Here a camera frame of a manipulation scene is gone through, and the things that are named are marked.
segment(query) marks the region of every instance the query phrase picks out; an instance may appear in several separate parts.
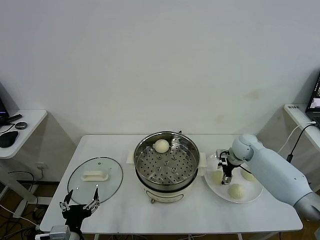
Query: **computer mouse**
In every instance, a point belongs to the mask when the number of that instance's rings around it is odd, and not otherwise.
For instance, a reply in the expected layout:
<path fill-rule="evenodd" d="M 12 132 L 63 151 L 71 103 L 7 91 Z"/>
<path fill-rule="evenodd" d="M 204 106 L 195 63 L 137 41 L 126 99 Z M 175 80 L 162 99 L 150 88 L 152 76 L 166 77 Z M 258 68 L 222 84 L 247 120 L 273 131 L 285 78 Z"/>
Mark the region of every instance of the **computer mouse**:
<path fill-rule="evenodd" d="M 16 129 L 23 130 L 23 129 L 26 129 L 28 127 L 28 124 L 26 122 L 24 122 L 24 121 L 20 121 L 20 122 L 16 123 L 14 127 Z"/>
<path fill-rule="evenodd" d="M 0 148 L 12 146 L 15 143 L 18 134 L 18 131 L 8 131 L 0 135 Z"/>

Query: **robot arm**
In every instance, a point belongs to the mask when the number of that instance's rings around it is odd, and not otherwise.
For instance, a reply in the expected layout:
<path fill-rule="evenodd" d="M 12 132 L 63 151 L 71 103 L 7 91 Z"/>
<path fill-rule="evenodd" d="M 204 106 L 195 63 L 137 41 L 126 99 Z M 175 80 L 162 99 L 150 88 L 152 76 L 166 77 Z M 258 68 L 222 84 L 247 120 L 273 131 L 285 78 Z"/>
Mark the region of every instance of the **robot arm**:
<path fill-rule="evenodd" d="M 320 196 L 310 189 L 305 175 L 275 151 L 265 148 L 256 136 L 237 137 L 226 152 L 222 184 L 231 181 L 230 169 L 246 163 L 255 178 L 276 199 L 293 206 L 306 219 L 320 221 Z"/>
<path fill-rule="evenodd" d="M 35 240 L 83 240 L 80 230 L 84 219 L 90 217 L 100 206 L 98 188 L 95 189 L 92 201 L 85 204 L 69 205 L 73 190 L 59 203 L 64 225 L 53 226 L 50 233 L 38 234 Z"/>

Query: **glass lid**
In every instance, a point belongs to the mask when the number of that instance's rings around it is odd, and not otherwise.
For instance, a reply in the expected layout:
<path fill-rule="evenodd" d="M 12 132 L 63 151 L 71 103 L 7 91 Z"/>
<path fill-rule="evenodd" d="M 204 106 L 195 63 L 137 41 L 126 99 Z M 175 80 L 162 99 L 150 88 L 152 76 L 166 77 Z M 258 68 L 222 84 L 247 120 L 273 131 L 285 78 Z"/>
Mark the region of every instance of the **glass lid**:
<path fill-rule="evenodd" d="M 123 180 L 120 164 L 109 157 L 95 157 L 80 166 L 72 173 L 68 181 L 68 193 L 73 190 L 71 199 L 77 204 L 88 204 L 92 201 L 96 188 L 100 203 L 111 198 L 119 189 Z"/>

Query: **white cable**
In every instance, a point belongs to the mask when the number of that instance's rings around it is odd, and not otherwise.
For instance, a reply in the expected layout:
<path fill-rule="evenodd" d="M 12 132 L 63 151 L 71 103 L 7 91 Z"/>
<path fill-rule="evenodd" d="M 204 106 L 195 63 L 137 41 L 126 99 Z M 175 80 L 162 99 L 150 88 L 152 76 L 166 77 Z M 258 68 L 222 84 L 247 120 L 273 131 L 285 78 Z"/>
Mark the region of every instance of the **white cable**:
<path fill-rule="evenodd" d="M 207 234 L 197 235 L 197 236 L 192 236 L 192 235 L 191 235 L 191 237 L 192 237 L 192 238 L 198 238 L 198 237 L 203 237 L 203 236 L 205 236 L 205 235 L 207 235 Z M 188 235 L 187 237 L 185 237 L 185 238 L 180 238 L 180 239 L 178 239 L 178 240 L 185 240 L 185 239 L 188 239 L 188 238 L 189 238 L 189 235 Z"/>
<path fill-rule="evenodd" d="M 3 209 L 7 210 L 8 212 L 10 212 L 12 214 L 15 214 L 13 211 L 10 211 L 9 209 L 7 209 L 4 206 L 2 206 L 1 204 L 0 204 L 0 207 L 2 207 Z M 19 218 L 24 219 L 24 220 L 28 221 L 29 223 L 32 223 L 33 225 L 37 226 L 37 224 L 35 224 L 33 221 L 30 221 L 29 219 L 26 219 L 26 218 L 24 218 L 22 216 L 19 216 Z"/>
<path fill-rule="evenodd" d="M 287 144 L 287 142 L 289 141 L 289 138 L 292 136 L 292 134 L 294 133 L 294 131 L 296 129 L 298 129 L 300 126 L 305 125 L 305 124 L 316 124 L 315 121 L 309 121 L 309 122 L 305 122 L 305 123 L 301 123 L 298 126 L 296 126 L 292 132 L 290 133 L 290 135 L 288 136 L 288 138 L 286 139 L 285 143 L 282 145 L 282 147 L 280 147 L 279 151 L 277 153 L 280 153 L 280 151 L 285 147 L 285 145 Z"/>

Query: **pot handle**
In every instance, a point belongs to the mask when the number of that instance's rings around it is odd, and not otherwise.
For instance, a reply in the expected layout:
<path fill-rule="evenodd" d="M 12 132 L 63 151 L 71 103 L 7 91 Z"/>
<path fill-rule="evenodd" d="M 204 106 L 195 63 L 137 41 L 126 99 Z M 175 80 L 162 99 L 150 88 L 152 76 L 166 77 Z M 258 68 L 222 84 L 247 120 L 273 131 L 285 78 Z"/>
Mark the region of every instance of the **pot handle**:
<path fill-rule="evenodd" d="M 126 163 L 134 165 L 134 151 L 130 151 L 128 157 L 126 158 Z"/>
<path fill-rule="evenodd" d="M 199 176 L 205 175 L 205 168 L 207 167 L 207 157 L 204 152 L 200 152 L 199 154 L 199 166 L 198 166 L 198 174 Z"/>

